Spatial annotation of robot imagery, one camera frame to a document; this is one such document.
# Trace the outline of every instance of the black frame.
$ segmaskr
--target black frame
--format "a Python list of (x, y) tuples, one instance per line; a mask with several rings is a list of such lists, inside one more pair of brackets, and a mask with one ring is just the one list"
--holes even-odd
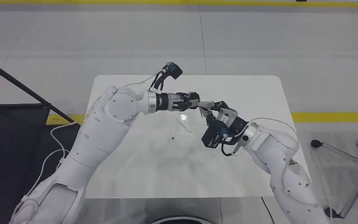
[(15, 79), (14, 77), (12, 77), (9, 73), (5, 72), (3, 69), (0, 68), (0, 76), (4, 77), (6, 80), (8, 80), (9, 82), (11, 82), (12, 84), (14, 84), (15, 86), (17, 86), (18, 88), (20, 88), (21, 90), (23, 90), (24, 92), (26, 92), (27, 94), (29, 94), (30, 96), (32, 96), (33, 98), (37, 99), (39, 102), (41, 102), (42, 104), (44, 104), (45, 106), (49, 107), (50, 110), (53, 110), (54, 112), (56, 112), (58, 115), (62, 116), (64, 119), (66, 119), (67, 121), (69, 121), (70, 123), (74, 122), (74, 120), (72, 118), (70, 118), (68, 115), (66, 115), (65, 113), (63, 113), (62, 111), (60, 111), (57, 107), (55, 107), (54, 105), (52, 105), (51, 103), (49, 103), (48, 101), (46, 101), (44, 98), (42, 98), (41, 96), (39, 96), (37, 93), (33, 92), (33, 90), (31, 90), (30, 88), (28, 88), (27, 86), (25, 86), (24, 84), (22, 84), (19, 80)]

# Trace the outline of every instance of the black cable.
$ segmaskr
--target black cable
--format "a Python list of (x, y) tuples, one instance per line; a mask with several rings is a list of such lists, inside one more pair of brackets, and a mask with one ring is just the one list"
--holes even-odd
[(151, 84), (151, 87), (153, 87), (153, 85), (156, 83), (156, 81), (157, 81), (157, 79), (158, 79), (160, 74), (163, 74), (163, 71), (160, 71), (160, 72), (157, 73), (156, 78), (153, 80), (153, 82)]
[(222, 143), (222, 153), (224, 154), (224, 156), (232, 156), (232, 155), (233, 155), (232, 153), (227, 154), (227, 153), (224, 151), (224, 144), (223, 144), (223, 143)]
[(272, 224), (275, 224), (274, 218), (272, 217), (271, 212), (270, 212), (269, 208), (267, 207), (267, 205), (266, 205), (266, 203), (265, 203), (263, 197), (261, 197), (261, 200), (262, 200), (263, 204), (265, 205), (268, 214), (269, 214), (270, 217), (271, 217)]

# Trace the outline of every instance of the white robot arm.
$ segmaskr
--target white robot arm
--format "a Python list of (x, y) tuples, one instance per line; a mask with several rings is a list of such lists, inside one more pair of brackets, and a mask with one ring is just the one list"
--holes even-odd
[(73, 223), (93, 173), (118, 148), (139, 113), (197, 108), (200, 100), (195, 92), (167, 94), (158, 90), (166, 77), (176, 79), (181, 73), (177, 65), (167, 63), (152, 84), (157, 93), (148, 90), (137, 95), (126, 86), (110, 86), (86, 115), (61, 166), (23, 197), (10, 223)]
[[(238, 117), (237, 111), (224, 102), (200, 102), (201, 113), (209, 126), (202, 137), (206, 147), (217, 148), (231, 156), (243, 147), (257, 166), (271, 174), (270, 187), (282, 211), (292, 224), (328, 224), (329, 220), (318, 203), (312, 183), (304, 168), (292, 158), (299, 143), (290, 135), (265, 128)], [(218, 111), (216, 118), (212, 110)], [(233, 153), (224, 152), (225, 144), (236, 144)], [(256, 150), (252, 146), (259, 143)]]
[[(254, 162), (271, 174), (271, 189), (292, 224), (328, 224), (307, 173), (292, 160), (299, 148), (297, 141), (286, 133), (245, 122), (224, 101), (200, 102), (195, 92), (162, 94), (165, 78), (176, 79), (181, 73), (177, 65), (167, 63), (150, 90), (141, 94), (126, 86), (109, 87), (86, 116), (69, 155), (52, 176), (23, 197), (11, 223), (73, 223), (93, 173), (118, 148), (139, 113), (199, 107), (208, 125), (202, 137), (206, 147), (217, 148), (221, 143), (222, 152), (230, 156), (224, 152), (224, 144), (237, 144), (235, 150), (243, 146)], [(219, 112), (217, 118), (212, 110)], [(254, 151), (252, 145), (263, 133), (268, 136)]]

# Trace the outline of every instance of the yellow floor stripe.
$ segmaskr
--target yellow floor stripe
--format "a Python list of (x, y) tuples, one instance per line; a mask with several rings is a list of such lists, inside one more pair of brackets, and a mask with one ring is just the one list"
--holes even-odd
[(358, 122), (358, 113), (292, 113), (292, 118), (295, 123)]
[(358, 7), (358, 2), (292, 2), (290, 0), (0, 0), (0, 4), (200, 4), (212, 6)]
[[(83, 124), (84, 114), (69, 114), (73, 120), (77, 121), (78, 124)], [(58, 114), (50, 114), (47, 118), (46, 124), (68, 124), (69, 122)]]
[[(73, 120), (79, 124), (83, 124), (84, 114), (70, 114)], [(343, 113), (292, 113), (295, 123), (339, 123), (339, 122), (358, 122), (358, 112)], [(68, 124), (58, 114), (50, 114), (46, 124)]]

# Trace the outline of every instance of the white table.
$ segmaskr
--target white table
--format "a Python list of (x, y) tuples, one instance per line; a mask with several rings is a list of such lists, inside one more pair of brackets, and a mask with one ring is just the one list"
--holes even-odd
[[(96, 77), (88, 109), (109, 85), (123, 86), (148, 77)], [(143, 90), (150, 84), (148, 81), (134, 88)], [(245, 120), (267, 117), (294, 125), (281, 82), (275, 76), (182, 75), (165, 81), (164, 92), (190, 91), (199, 93), (202, 101), (224, 100)], [(95, 172), (86, 198), (273, 196), (270, 175), (256, 166), (246, 151), (225, 157), (219, 148), (205, 148), (201, 142), (207, 128), (205, 119), (199, 110), (186, 114), (186, 126), (192, 133), (179, 124), (177, 112), (139, 115), (119, 148)], [(258, 123), (293, 134), (280, 123)], [(294, 159), (307, 170), (302, 150)]]

